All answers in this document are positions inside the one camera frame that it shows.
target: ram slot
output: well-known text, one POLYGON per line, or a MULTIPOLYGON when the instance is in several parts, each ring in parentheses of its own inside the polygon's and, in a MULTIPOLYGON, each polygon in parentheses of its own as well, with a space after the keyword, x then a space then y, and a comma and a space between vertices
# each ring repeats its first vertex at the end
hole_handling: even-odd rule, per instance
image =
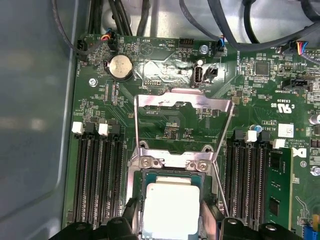
POLYGON ((250 151, 251 149, 245 144, 243 153, 243 176, 242 176, 242 198, 240 218, 247 225, 248 216, 248 198, 249 198, 249 174, 250 174, 250 151))
POLYGON ((226 200, 226 204, 228 207, 228 211, 231 212, 232 204, 231 204, 231 179, 232 179, 232 168, 231 168, 231 161, 232 161, 232 153, 234 147, 232 146, 232 142, 228 142, 226 158, 224 162, 224 181, 223 181, 223 191, 224 197, 226 200))
POLYGON ((114 141, 112 143, 113 171, 112 171, 112 189, 110 189, 110 217, 117 217, 119 214, 119 201, 121 192, 122 161, 123 161, 123 143, 114 141))
POLYGON ((85 168, 88 140, 85 136, 79 137, 78 154, 75 173, 75 189, 73 200, 73 222, 82 221, 83 192, 85 183, 85 168))
POLYGON ((232 151, 232 159, 231 159, 231 192, 230 192, 230 215, 235 218, 238 210, 238 203, 237 203, 237 191, 238 191, 238 162, 239 162, 239 144, 233 144, 233 151, 232 151))
POLYGON ((253 226, 252 228, 256 230, 257 225, 259 225, 259 211, 260 211, 260 192, 261 192, 261 170, 262 170, 262 162, 261 162, 261 144, 258 144, 256 151, 255 151, 255 157, 254 157, 254 169, 252 170, 252 173, 254 173, 254 188, 253 188, 253 208, 252 208, 252 216, 253 219, 253 226))
POLYGON ((262 224, 265 222, 265 196, 267 195, 266 191, 266 179, 267 179, 267 166, 269 162, 268 153, 269 150, 267 146, 261 146, 261 150, 259 151, 259 158, 260 158, 260 173, 259 173, 259 186, 260 186, 260 192, 259 192, 259 223, 262 224))
POLYGON ((256 147, 252 144, 249 145, 250 147, 250 158, 249 158, 249 188, 248 188, 248 215, 247 215, 247 222, 248 226, 252 228, 254 226, 254 205, 255 205, 255 188, 259 187, 259 185, 255 184, 256 180, 256 147))
POLYGON ((86 219, 90 224, 94 223, 95 218, 95 192, 97 187, 97 171, 98 171, 98 158, 99 158, 99 140, 92 140, 90 149, 90 159, 88 161, 88 174, 87 174, 87 193, 86 193, 86 219))
POLYGON ((236 218, 241 218, 241 212, 244 206, 242 205, 243 197, 243 177, 244 177, 244 152, 243 147, 239 147, 238 161, 237 161, 237 193, 236 193, 236 202, 237 202, 237 211, 236 218))
POLYGON ((108 184, 109 171, 111 161, 111 142, 108 140, 100 141, 98 175, 97 175, 97 210, 96 210, 96 225, 97 227, 108 218, 108 184))

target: motherboard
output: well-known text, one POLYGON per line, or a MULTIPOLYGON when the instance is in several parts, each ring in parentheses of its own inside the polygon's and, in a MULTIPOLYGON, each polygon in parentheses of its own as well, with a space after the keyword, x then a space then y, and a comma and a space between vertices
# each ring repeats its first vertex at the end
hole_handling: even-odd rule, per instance
POLYGON ((252 229, 302 236, 320 214, 320 67, 297 54, 117 36, 77 61, 73 99, 63 227, 120 216, 151 176, 141 169, 159 166, 192 175, 201 200, 252 229))

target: white label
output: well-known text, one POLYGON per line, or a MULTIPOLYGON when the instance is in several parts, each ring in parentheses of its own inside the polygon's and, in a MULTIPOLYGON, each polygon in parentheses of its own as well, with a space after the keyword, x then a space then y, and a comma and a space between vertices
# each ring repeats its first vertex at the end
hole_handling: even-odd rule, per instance
POLYGON ((271 103, 271 107, 272 108, 278 108, 278 113, 280 114, 291 114, 292 113, 292 109, 295 108, 294 104, 289 105, 284 104, 284 103, 271 103))
POLYGON ((294 125, 282 124, 278 125, 278 137, 279 138, 293 138, 294 137, 294 125))
POLYGON ((295 147, 293 147, 292 151, 293 151, 293 156, 294 157, 298 156, 298 157, 303 158, 303 159, 305 159, 307 157, 307 149, 306 148, 296 149, 295 147))

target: screw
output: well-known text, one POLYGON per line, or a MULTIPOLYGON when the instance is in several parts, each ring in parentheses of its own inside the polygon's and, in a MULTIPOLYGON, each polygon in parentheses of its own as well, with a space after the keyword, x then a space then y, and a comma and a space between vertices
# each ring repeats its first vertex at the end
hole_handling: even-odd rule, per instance
POLYGON ((235 225, 235 224, 237 224, 237 220, 235 220, 235 219, 233 219, 233 218, 230 218, 230 219, 228 220, 228 223, 235 225))
POLYGON ((144 168, 150 168, 152 166, 152 161, 151 159, 144 157, 141 160, 141 164, 144 168))
POLYGON ((310 173, 311 173, 313 176, 320 176, 320 167, 318 167, 318 166, 313 166, 313 167, 311 168, 310 173))
POLYGON ((277 230, 276 227, 273 226, 273 225, 271 225, 271 224, 268 224, 268 225, 266 225, 265 227, 266 227, 266 229, 268 229, 268 230, 270 230, 270 231, 275 231, 275 230, 277 230))
POLYGON ((208 169, 208 165, 206 162, 199 162, 198 168, 200 171, 206 171, 208 169))
POLYGON ((201 54, 207 54, 209 52, 209 47, 207 45, 202 45, 199 51, 201 54))
POLYGON ((96 87, 98 85, 98 80, 95 78, 90 78, 89 85, 90 87, 93 87, 93 88, 96 87))

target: black cable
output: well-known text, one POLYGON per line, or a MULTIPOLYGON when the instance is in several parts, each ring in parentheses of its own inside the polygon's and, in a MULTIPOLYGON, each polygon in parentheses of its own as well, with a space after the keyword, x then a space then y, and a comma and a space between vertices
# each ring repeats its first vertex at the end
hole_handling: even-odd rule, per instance
POLYGON ((128 20, 128 16, 127 16, 125 7, 122 4, 122 1, 121 0, 115 0, 115 6, 116 6, 116 8, 117 8, 117 10, 119 12, 119 15, 120 15, 121 19, 122 19, 122 24, 123 24, 123 27, 124 27, 126 35, 132 36, 130 23, 129 23, 129 20, 128 20))
POLYGON ((320 23, 314 23, 305 29, 302 29, 300 31, 297 31, 296 33, 290 34, 288 36, 279 38, 277 40, 263 42, 263 43, 257 43, 257 44, 251 44, 251 43, 237 43, 233 33, 230 30, 230 27, 228 25, 228 21, 226 19, 226 16, 224 14, 223 8, 221 6, 220 0, 207 0, 211 13, 216 21, 216 24, 218 25, 220 31, 224 35, 224 37, 227 39, 229 44, 236 50, 242 51, 242 52, 258 52, 264 49, 269 49, 275 46, 280 46, 283 44, 288 43, 289 41, 294 41, 297 39, 300 39, 310 33, 312 33, 314 30, 317 30, 320 27, 320 23))
POLYGON ((301 57, 303 57, 305 60, 308 60, 314 64, 320 65, 320 61, 313 59, 312 57, 306 55, 305 53, 301 54, 301 57))
POLYGON ((191 13, 189 12, 185 1, 184 0, 179 0, 179 5, 180 5, 180 9, 183 13, 183 15, 185 16, 185 18, 189 21, 189 23, 191 23, 196 29, 198 29, 200 32, 202 32, 204 35, 207 35, 209 38, 215 40, 215 41, 219 41, 219 37, 216 35, 213 35, 211 32, 209 32, 208 30, 206 30, 203 26, 200 25, 200 23, 198 23, 194 17, 191 15, 191 13))
POLYGON ((94 8, 94 33, 101 34, 101 17, 102 17, 103 1, 96 0, 94 8))
POLYGON ((78 49, 77 47, 75 47, 69 40, 68 36, 65 33, 65 30, 62 26, 62 23, 60 21, 60 17, 58 14, 58 7, 57 7, 57 0, 51 0, 52 3, 52 11, 53 11, 53 17, 54 17, 54 21, 55 24, 63 38, 63 41, 69 46, 69 48, 71 48, 73 51, 75 51, 77 54, 79 55, 88 55, 90 53, 93 53, 102 43, 102 41, 98 41, 97 43, 95 43, 92 47, 90 47, 87 51, 82 51, 80 49, 78 49))
POLYGON ((320 13, 318 13, 315 8, 311 5, 310 0, 300 0, 301 2, 301 8, 306 15, 306 17, 314 22, 319 23, 320 22, 320 13))
POLYGON ((122 35, 122 36, 126 35, 125 27, 124 27, 124 25, 122 23, 122 20, 121 20, 121 17, 119 15, 119 12, 117 10, 115 1, 114 0, 109 0, 109 4, 110 4, 112 15, 113 15, 113 18, 114 18, 114 21, 115 21, 115 24, 116 24, 116 28, 117 28, 119 34, 122 35))
POLYGON ((96 2, 97 2, 97 0, 90 1, 90 12, 89 12, 89 20, 88 20, 88 33, 89 34, 94 33, 96 2))
POLYGON ((141 19, 138 25, 138 29, 136 31, 136 35, 139 37, 143 36, 146 30, 147 21, 149 17, 149 5, 149 0, 142 0, 141 19))
POLYGON ((251 12, 251 6, 256 0, 252 1, 243 1, 244 5, 244 13, 243 13, 243 23, 244 23, 244 29, 247 34, 247 36, 250 39, 250 42, 253 44, 258 44, 259 41, 256 38, 256 35, 254 34, 254 31, 251 26, 251 21, 250 21, 250 12, 251 12))

